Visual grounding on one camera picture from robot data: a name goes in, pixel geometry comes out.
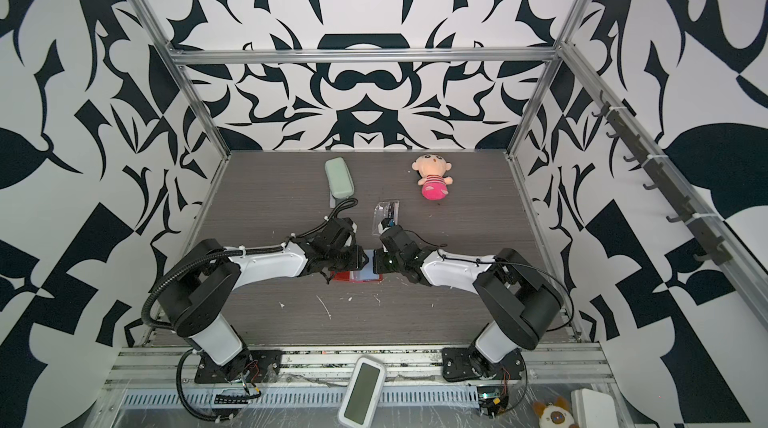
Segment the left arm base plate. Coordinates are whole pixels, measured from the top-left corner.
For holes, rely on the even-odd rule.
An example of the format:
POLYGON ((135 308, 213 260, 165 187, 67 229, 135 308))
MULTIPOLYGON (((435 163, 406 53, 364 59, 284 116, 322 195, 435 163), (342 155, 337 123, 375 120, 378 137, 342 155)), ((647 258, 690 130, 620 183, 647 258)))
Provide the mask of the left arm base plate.
POLYGON ((202 353, 194 381, 197 384, 234 383, 245 379, 247 383, 270 382, 277 378, 282 361, 281 350, 242 350, 225 365, 217 365, 202 353))

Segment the red card holder wallet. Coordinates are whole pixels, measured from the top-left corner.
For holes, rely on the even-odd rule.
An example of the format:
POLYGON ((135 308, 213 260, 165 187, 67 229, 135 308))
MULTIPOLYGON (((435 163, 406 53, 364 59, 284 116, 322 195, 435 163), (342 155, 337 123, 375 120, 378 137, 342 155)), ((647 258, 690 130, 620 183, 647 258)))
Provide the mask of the red card holder wallet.
POLYGON ((332 282, 378 283, 382 280, 383 276, 374 272, 372 259, 359 270, 337 272, 332 277, 332 282))

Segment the clear plastic card box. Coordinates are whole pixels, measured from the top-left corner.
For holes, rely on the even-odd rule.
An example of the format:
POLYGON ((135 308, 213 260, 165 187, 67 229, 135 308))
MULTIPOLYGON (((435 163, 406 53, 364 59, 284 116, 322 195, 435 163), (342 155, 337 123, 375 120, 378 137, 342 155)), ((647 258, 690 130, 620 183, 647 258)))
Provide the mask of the clear plastic card box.
POLYGON ((373 212, 372 234, 380 236, 387 229, 398 224, 399 200, 387 200, 379 202, 373 212))

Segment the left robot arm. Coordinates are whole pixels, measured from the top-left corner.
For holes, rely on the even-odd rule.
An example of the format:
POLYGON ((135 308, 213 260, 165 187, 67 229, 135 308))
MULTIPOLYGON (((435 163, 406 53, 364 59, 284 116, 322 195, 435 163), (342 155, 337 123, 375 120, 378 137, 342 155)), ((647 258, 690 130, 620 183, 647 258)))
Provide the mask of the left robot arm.
POLYGON ((142 322, 187 340, 215 366, 240 371, 249 363, 245 342, 226 321, 232 292, 250 284, 355 271, 368 262, 350 218, 330 217, 309 233, 279 245, 225 248, 213 239, 198 243, 150 289, 142 322))

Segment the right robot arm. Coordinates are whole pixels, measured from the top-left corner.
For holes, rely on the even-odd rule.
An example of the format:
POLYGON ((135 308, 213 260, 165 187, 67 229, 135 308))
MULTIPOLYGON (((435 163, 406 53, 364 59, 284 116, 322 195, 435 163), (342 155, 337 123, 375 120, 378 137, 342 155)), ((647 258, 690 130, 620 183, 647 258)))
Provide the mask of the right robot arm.
POLYGON ((380 235, 374 271, 400 273, 410 282, 448 287, 479 296, 492 317, 466 348, 443 351, 443 377, 456 382, 491 378, 522 368, 523 350, 533 350, 564 305, 557 280, 509 248, 484 257, 460 256, 419 245, 394 225, 380 235))

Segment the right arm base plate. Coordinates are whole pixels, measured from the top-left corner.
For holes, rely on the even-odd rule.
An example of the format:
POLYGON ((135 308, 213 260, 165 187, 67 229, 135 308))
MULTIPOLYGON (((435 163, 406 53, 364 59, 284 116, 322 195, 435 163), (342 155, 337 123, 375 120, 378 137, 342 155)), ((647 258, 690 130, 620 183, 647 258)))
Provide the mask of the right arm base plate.
POLYGON ((524 377, 524 359, 515 349, 501 361, 488 361, 474 346, 447 347, 441 350, 441 376, 446 382, 473 380, 521 380, 524 377))

